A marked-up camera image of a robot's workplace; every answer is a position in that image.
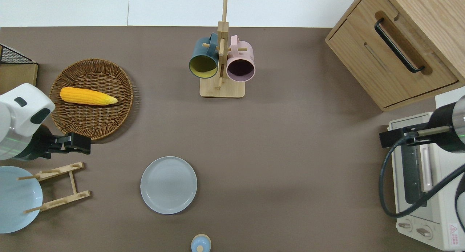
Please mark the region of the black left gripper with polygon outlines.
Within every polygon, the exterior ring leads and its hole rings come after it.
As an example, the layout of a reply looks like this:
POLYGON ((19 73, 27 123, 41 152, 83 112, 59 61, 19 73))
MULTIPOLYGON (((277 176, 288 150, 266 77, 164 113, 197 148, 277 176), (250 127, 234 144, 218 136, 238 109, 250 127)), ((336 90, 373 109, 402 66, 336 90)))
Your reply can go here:
POLYGON ((71 152, 85 155, 91 154, 91 138, 75 132, 70 132, 63 136, 53 135, 45 154, 67 154, 71 152))

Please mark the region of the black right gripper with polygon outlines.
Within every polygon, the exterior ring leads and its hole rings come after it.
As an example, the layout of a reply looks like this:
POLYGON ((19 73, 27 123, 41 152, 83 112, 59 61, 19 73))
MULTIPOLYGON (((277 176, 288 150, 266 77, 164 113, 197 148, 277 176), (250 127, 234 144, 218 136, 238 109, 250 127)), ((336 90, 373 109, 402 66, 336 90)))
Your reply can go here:
POLYGON ((408 131, 408 130, 392 130, 379 133, 379 141, 382 148, 392 147, 397 141, 402 138, 407 138, 409 141, 411 138, 418 136, 417 131, 408 131))

